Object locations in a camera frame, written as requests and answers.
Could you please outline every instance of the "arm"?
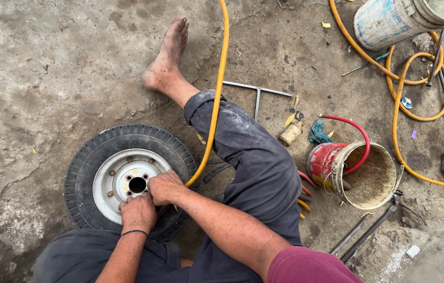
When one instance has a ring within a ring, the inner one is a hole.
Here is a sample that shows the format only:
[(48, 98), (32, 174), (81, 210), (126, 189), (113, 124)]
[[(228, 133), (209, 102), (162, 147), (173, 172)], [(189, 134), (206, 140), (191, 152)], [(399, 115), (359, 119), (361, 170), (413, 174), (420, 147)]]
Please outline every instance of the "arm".
[(149, 180), (155, 205), (184, 209), (226, 254), (267, 279), (271, 261), (291, 244), (255, 217), (186, 188), (173, 170)]
[[(119, 204), (119, 210), (122, 216), (121, 234), (130, 230), (142, 230), (148, 234), (156, 223), (156, 207), (147, 192), (136, 198), (128, 197), (125, 202)], [(141, 232), (132, 232), (122, 236), (96, 283), (135, 282), (146, 239), (145, 234)]]

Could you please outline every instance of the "red bucket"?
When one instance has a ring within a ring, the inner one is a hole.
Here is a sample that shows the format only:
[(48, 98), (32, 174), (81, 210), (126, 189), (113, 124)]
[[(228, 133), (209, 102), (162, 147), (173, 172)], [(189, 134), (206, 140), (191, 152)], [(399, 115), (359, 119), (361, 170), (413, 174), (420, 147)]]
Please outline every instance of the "red bucket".
[(402, 177), (402, 168), (397, 175), (389, 153), (381, 145), (370, 143), (369, 156), (364, 163), (344, 174), (345, 167), (353, 167), (364, 151), (363, 141), (318, 145), (307, 158), (307, 173), (313, 182), (339, 196), (346, 204), (358, 209), (375, 209), (393, 195)]
[(337, 193), (332, 184), (334, 160), (349, 144), (325, 143), (316, 146), (307, 157), (307, 173), (313, 182), (333, 193)]

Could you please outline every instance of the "hand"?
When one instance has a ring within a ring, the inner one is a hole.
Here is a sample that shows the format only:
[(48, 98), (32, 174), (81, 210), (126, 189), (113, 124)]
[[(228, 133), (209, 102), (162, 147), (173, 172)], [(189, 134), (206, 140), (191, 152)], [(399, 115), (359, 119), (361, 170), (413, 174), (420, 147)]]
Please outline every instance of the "hand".
[(173, 170), (150, 178), (147, 187), (152, 194), (152, 201), (157, 206), (172, 203), (172, 193), (186, 189), (184, 183)]
[(130, 230), (142, 230), (147, 234), (156, 224), (158, 218), (156, 207), (149, 192), (143, 192), (136, 198), (130, 196), (119, 203), (122, 218), (122, 233)]

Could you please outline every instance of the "dark gray pants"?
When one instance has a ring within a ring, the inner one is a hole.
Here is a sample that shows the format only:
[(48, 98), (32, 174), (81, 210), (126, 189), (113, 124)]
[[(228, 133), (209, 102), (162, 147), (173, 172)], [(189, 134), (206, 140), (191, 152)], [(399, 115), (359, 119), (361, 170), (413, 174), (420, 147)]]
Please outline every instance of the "dark gray pants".
[[(184, 107), (187, 122), (204, 139), (212, 118), (214, 91), (202, 91)], [(220, 102), (213, 150), (236, 169), (225, 187), (224, 204), (263, 222), (301, 246), (296, 199), (301, 181), (286, 149), (241, 107)], [(35, 266), (37, 283), (94, 282), (105, 267), (118, 232), (77, 229), (55, 238)], [(180, 268), (176, 244), (145, 242), (136, 282), (262, 282), (250, 268), (222, 252), (205, 237), (192, 267)]]

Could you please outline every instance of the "bucket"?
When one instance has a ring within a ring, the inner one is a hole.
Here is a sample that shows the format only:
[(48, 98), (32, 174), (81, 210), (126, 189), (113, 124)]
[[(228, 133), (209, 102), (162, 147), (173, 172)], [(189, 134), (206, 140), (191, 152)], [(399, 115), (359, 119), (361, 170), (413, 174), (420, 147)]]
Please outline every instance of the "bucket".
[(369, 0), (355, 14), (355, 36), (379, 51), (429, 31), (444, 29), (444, 0)]
[[(369, 156), (364, 163), (343, 176), (344, 169), (354, 166), (364, 151), (364, 141), (318, 145), (307, 158), (307, 173), (313, 182), (355, 208), (378, 208), (393, 196), (400, 183), (403, 166), (397, 174), (389, 153), (381, 145), (370, 143)], [(350, 190), (343, 187), (343, 181), (350, 185)]]

